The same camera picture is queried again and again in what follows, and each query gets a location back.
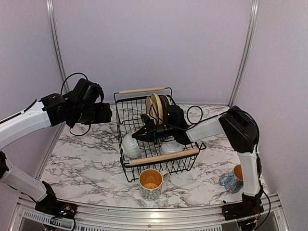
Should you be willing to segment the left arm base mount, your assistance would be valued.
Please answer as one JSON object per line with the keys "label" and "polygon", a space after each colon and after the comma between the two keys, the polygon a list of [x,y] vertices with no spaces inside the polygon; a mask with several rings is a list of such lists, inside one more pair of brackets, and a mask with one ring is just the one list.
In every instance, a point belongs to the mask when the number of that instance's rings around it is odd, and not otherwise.
{"label": "left arm base mount", "polygon": [[73,219],[77,211],[77,205],[73,203],[66,203],[58,201],[55,204],[44,205],[43,203],[36,203],[35,210],[52,215],[56,218]]}

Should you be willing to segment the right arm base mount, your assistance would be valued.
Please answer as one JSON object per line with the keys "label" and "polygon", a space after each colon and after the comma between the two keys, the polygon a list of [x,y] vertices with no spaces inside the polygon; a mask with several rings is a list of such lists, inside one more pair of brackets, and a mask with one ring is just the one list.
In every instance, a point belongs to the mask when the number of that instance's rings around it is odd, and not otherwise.
{"label": "right arm base mount", "polygon": [[243,202],[225,204],[222,207],[222,214],[225,220],[245,218],[252,215],[261,214],[262,212],[264,212],[264,208],[261,203],[258,203],[256,207],[244,205]]}

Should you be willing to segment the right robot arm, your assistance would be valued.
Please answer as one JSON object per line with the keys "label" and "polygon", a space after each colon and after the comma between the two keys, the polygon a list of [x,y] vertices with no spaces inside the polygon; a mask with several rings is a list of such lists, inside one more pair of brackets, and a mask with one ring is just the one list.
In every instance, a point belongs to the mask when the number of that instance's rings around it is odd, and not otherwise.
{"label": "right robot arm", "polygon": [[167,106],[164,117],[141,116],[144,125],[132,133],[138,141],[155,143],[161,138],[173,137],[181,145],[211,138],[224,138],[227,146],[234,152],[239,165],[232,172],[219,177],[218,183],[228,193],[242,192],[243,202],[238,211],[248,216],[257,208],[257,201],[263,194],[260,181],[262,171],[258,155],[260,131],[256,121],[238,106],[208,118],[200,118],[192,123],[178,105]]}

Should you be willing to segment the left aluminium frame post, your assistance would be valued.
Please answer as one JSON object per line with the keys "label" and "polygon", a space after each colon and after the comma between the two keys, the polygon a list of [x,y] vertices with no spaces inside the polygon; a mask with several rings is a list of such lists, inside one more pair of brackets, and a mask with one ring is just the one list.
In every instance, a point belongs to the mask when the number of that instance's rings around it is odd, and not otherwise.
{"label": "left aluminium frame post", "polygon": [[48,14],[50,32],[51,32],[51,39],[52,39],[53,48],[54,48],[55,55],[56,55],[56,61],[58,64],[61,80],[62,82],[64,82],[66,74],[65,74],[61,49],[60,49],[60,43],[58,39],[58,32],[57,32],[57,26],[56,26],[56,18],[55,18],[53,1],[46,0],[46,6],[47,6],[47,14]]}

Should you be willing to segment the front aluminium rail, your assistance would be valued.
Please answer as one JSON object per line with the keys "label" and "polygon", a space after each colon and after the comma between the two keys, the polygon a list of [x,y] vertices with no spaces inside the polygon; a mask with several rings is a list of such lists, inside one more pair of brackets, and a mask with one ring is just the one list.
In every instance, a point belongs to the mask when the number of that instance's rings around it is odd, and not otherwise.
{"label": "front aluminium rail", "polygon": [[262,198],[262,213],[225,219],[232,203],[186,208],[130,208],[76,203],[74,220],[53,218],[35,210],[22,194],[14,209],[10,231],[239,231],[258,221],[259,231],[288,231],[277,194]]}

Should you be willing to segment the patterned mug yellow inside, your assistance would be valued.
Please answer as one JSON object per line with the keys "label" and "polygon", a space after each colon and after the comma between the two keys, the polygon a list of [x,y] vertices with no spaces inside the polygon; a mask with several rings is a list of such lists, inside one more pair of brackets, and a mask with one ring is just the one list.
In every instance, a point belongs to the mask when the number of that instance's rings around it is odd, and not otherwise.
{"label": "patterned mug yellow inside", "polygon": [[162,192],[162,186],[170,179],[168,170],[146,169],[139,175],[140,195],[144,200],[155,201]]}

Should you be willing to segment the blue mug yellow inside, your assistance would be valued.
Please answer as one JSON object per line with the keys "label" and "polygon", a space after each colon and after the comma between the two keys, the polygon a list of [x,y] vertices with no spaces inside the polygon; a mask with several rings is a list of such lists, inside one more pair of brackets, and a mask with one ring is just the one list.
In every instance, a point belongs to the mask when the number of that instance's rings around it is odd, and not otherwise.
{"label": "blue mug yellow inside", "polygon": [[241,165],[236,165],[232,172],[222,174],[218,183],[220,186],[224,186],[229,193],[239,192],[244,186]]}

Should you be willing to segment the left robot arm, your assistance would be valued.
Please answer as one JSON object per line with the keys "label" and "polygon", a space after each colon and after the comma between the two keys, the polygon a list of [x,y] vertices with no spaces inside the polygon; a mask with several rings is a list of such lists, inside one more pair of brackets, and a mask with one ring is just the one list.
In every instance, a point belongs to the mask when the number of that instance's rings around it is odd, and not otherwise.
{"label": "left robot arm", "polygon": [[[90,127],[93,124],[109,123],[112,111],[103,99],[103,89],[99,84],[81,78],[72,91],[64,95],[52,93],[2,120],[0,148],[4,149],[30,134],[62,123],[70,128],[76,124]],[[27,194],[36,203],[41,203],[50,214],[57,214],[61,210],[61,204],[51,186],[19,169],[4,152],[0,153],[0,181]]]}

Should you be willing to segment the plain cream yellow plate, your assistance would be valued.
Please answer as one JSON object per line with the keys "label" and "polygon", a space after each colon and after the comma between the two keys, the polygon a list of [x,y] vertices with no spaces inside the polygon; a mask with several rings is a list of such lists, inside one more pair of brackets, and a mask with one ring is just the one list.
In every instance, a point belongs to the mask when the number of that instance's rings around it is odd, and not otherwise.
{"label": "plain cream yellow plate", "polygon": [[163,112],[163,106],[162,106],[160,97],[156,93],[152,93],[151,99],[156,105],[156,111],[158,112],[159,123],[161,124],[163,120],[164,112]]}

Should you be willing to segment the grey reindeer plate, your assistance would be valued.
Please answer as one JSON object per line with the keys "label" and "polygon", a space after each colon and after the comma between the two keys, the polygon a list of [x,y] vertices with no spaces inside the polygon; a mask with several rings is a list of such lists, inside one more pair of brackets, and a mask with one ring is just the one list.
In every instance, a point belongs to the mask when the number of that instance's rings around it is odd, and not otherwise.
{"label": "grey reindeer plate", "polygon": [[160,99],[161,99],[161,104],[163,107],[163,112],[166,113],[167,108],[170,106],[170,100],[166,95],[161,95]]}

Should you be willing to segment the white bowl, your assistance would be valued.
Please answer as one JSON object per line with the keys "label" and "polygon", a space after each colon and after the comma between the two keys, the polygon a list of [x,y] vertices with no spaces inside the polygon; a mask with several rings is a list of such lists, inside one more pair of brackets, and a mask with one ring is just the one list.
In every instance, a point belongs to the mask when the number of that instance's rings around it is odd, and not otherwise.
{"label": "white bowl", "polygon": [[132,137],[132,134],[133,132],[130,132],[124,136],[121,148],[125,156],[132,159],[138,159],[141,158],[141,150],[137,140]]}
{"label": "white bowl", "polygon": [[176,141],[163,142],[160,147],[160,154],[172,154],[183,151],[183,145]]}

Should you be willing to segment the cream gold rimmed plate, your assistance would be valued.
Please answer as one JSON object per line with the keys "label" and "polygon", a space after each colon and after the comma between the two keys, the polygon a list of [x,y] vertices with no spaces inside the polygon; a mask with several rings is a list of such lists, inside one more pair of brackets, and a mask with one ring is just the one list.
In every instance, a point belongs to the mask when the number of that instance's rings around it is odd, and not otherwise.
{"label": "cream gold rimmed plate", "polygon": [[155,123],[157,123],[156,105],[150,96],[147,96],[146,98],[146,113],[154,119]]}

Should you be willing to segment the aluminium frame post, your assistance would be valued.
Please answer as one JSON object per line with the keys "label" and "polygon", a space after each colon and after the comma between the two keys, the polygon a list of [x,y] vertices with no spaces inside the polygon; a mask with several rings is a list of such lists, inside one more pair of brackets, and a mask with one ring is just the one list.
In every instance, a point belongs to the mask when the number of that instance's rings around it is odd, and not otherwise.
{"label": "aluminium frame post", "polygon": [[56,18],[55,18],[53,1],[46,0],[46,6],[47,6],[47,14],[48,14],[50,32],[51,32],[51,39],[52,39],[53,48],[54,48],[55,55],[56,55],[56,61],[58,64],[61,80],[62,82],[64,82],[66,74],[65,74],[61,49],[60,49],[60,43],[58,39],[58,32],[57,32],[57,26],[56,26]]}
{"label": "aluminium frame post", "polygon": [[253,39],[254,39],[255,31],[256,31],[258,9],[259,9],[259,0],[253,0],[251,4],[251,11],[250,11],[250,16],[249,16],[247,33],[245,37],[243,53],[242,53],[239,68],[237,71],[235,83],[232,88],[231,96],[229,98],[229,103],[228,103],[229,107],[235,104],[236,97],[238,95],[240,85],[244,77],[247,60],[249,57],[249,53],[250,53],[250,50],[253,44]]}

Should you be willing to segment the right aluminium frame post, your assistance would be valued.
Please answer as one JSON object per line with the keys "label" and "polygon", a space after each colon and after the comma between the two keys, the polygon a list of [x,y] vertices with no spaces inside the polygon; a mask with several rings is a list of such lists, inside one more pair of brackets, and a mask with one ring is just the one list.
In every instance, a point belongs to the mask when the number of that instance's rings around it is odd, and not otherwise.
{"label": "right aluminium frame post", "polygon": [[247,33],[245,37],[243,53],[242,53],[239,68],[237,71],[235,83],[232,88],[231,96],[229,98],[229,103],[228,103],[229,107],[235,104],[236,97],[238,95],[240,85],[244,77],[247,60],[249,57],[249,53],[250,53],[250,50],[253,44],[253,39],[254,39],[255,31],[256,31],[258,9],[259,9],[259,0],[253,0],[251,4],[251,11],[250,11],[250,16],[249,16]]}

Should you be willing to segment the black wire dish rack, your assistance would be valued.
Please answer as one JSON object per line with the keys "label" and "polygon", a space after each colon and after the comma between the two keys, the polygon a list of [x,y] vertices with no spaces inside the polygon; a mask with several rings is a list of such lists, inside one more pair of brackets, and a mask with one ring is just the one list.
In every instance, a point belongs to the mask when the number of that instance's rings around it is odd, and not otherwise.
{"label": "black wire dish rack", "polygon": [[[118,142],[121,143],[126,134],[132,133],[139,145],[141,158],[146,159],[146,162],[134,163],[120,149],[120,163],[127,181],[136,181],[141,172],[149,168],[168,170],[170,174],[191,170],[206,145],[204,142],[182,138],[184,132],[180,128],[186,128],[187,123],[184,113],[175,107],[172,94],[165,95],[162,101],[162,116],[157,111],[153,115],[146,111],[146,96],[120,98],[122,94],[123,92],[114,93]],[[168,141],[177,141],[183,145],[182,151],[193,150],[193,153],[162,160],[159,158],[159,151],[162,144]]]}

